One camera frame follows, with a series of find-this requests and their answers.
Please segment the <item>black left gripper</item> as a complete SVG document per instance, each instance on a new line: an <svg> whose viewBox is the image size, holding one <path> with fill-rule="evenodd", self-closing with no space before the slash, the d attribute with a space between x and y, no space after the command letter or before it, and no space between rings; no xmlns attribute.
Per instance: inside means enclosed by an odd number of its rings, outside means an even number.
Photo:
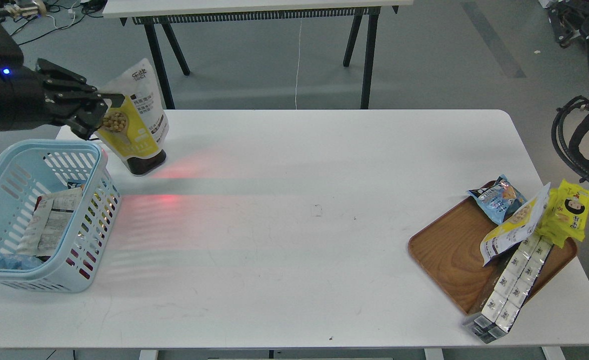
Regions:
<svg viewBox="0 0 589 360"><path fill-rule="evenodd" d="M98 130L111 107L121 107L121 93L100 92L86 77L43 58L35 70L27 67L0 68L0 132L33 130L44 125L68 126L71 132L88 141ZM61 104L47 105L47 95Z"/></svg>

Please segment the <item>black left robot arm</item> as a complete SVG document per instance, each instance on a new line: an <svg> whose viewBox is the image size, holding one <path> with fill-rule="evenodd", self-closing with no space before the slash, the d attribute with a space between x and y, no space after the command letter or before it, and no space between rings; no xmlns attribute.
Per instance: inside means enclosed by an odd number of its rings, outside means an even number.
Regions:
<svg viewBox="0 0 589 360"><path fill-rule="evenodd" d="M0 7L0 19L45 14L39 0ZM83 76L43 58L36 70L27 68L20 46L0 25L0 132L68 126L87 140L100 129L109 107L124 101L120 93L101 93Z"/></svg>

